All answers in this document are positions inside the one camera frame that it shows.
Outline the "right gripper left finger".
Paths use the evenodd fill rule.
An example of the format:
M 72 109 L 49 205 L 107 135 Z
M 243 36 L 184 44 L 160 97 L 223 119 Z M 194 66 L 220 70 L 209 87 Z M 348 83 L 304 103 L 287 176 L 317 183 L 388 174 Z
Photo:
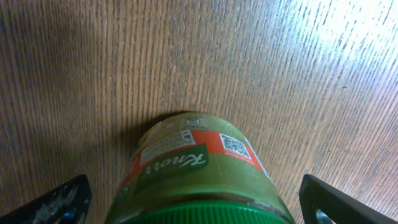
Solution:
M 29 203 L 3 215 L 1 223 L 84 224 L 92 192 L 85 174 L 78 175 Z

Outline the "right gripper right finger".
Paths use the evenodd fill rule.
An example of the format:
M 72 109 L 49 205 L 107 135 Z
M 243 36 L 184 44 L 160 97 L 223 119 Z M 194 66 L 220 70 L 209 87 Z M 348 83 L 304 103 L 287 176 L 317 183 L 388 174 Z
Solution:
M 397 224 L 310 174 L 302 179 L 299 200 L 305 223 Z

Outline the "green lidded seasoning jar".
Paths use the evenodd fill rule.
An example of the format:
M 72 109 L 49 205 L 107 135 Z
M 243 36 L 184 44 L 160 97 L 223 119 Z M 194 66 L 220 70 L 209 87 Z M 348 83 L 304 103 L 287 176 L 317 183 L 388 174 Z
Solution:
M 293 223 L 245 135 L 182 113 L 139 140 L 106 223 Z

